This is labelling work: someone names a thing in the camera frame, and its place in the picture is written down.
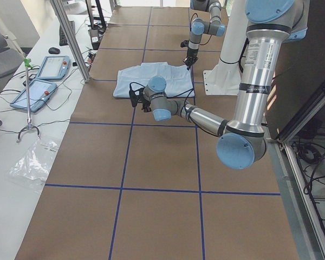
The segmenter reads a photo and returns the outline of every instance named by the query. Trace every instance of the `black panel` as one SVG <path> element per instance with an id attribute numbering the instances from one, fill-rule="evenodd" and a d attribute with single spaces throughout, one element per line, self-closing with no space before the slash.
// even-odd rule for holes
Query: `black panel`
<path id="1" fill-rule="evenodd" d="M 324 95 L 325 0 L 310 1 L 307 35 L 282 45 L 276 75 L 276 100 L 265 113 L 273 139 L 284 138 Z"/>

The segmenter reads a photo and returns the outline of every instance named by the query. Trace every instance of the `green clip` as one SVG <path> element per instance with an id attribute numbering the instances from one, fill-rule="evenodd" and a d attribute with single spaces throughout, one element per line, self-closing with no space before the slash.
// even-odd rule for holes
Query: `green clip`
<path id="1" fill-rule="evenodd" d="M 28 68 L 32 68 L 32 66 L 30 65 L 31 59 L 30 58 L 25 58 L 24 59 L 24 65 Z"/>

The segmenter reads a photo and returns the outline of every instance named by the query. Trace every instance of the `table surface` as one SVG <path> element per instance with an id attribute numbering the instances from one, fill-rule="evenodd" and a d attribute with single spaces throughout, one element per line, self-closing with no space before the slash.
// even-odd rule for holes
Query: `table surface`
<path id="1" fill-rule="evenodd" d="M 86 51 L 92 47 L 87 32 L 87 17 L 86 15 L 69 16 L 70 20 L 75 21 L 75 29 L 76 32 L 78 31 L 76 39 L 81 52 L 85 52 L 83 57 L 87 56 Z M 72 62 L 75 61 L 68 45 L 59 46 L 59 21 L 57 18 L 55 18 L 49 29 L 39 39 L 27 58 L 31 59 L 33 66 L 40 65 L 44 57 L 49 55 L 48 49 L 50 47 L 59 48 L 61 50 L 60 55 L 68 55 Z M 75 68 L 77 67 L 71 66 L 67 75 Z M 17 72 L 21 71 L 24 71 L 24 64 L 21 64 L 17 70 Z M 19 77 L 14 78 L 6 85 L 5 89 L 23 90 L 23 81 L 24 79 Z M 32 123 L 39 125 L 70 119 L 81 94 L 83 83 L 82 75 L 77 69 L 64 83 L 72 90 L 69 100 L 56 111 L 52 111 L 47 106 L 44 106 L 37 113 L 32 114 Z M 48 101 L 48 105 L 51 108 L 57 108 L 67 99 L 69 93 L 69 89 L 64 85 L 60 85 L 56 93 Z M 2 97 L 11 102 L 16 95 L 16 92 L 5 92 L 5 95 L 2 95 Z M 0 98 L 0 111 L 10 109 L 12 108 L 9 104 Z M 26 112 L 19 110 L 0 113 L 0 119 L 3 122 L 0 129 L 8 131 L 19 132 L 27 125 Z M 42 136 L 45 135 L 62 140 L 68 124 L 68 122 L 58 122 L 41 126 L 39 129 Z M 5 178 L 11 167 L 24 156 L 28 148 L 37 140 L 36 131 L 31 130 L 24 133 L 19 144 L 16 143 L 16 140 L 17 134 L 0 132 L 0 260 L 15 258 L 40 197 L 39 193 L 27 187 L 18 186 Z"/>

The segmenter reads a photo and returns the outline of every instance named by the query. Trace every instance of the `clear plastic bag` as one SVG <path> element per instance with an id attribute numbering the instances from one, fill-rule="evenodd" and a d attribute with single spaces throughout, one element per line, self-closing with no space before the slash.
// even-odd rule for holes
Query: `clear plastic bag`
<path id="1" fill-rule="evenodd" d="M 6 174 L 7 180 L 41 193 L 61 140 L 42 135 Z"/>

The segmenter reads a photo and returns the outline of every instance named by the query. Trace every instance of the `chair seat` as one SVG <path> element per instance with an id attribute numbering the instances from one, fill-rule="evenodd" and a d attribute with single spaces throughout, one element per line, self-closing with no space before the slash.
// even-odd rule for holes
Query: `chair seat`
<path id="1" fill-rule="evenodd" d="M 14 73 L 23 60 L 23 56 L 13 49 L 0 53 L 0 78 Z"/>

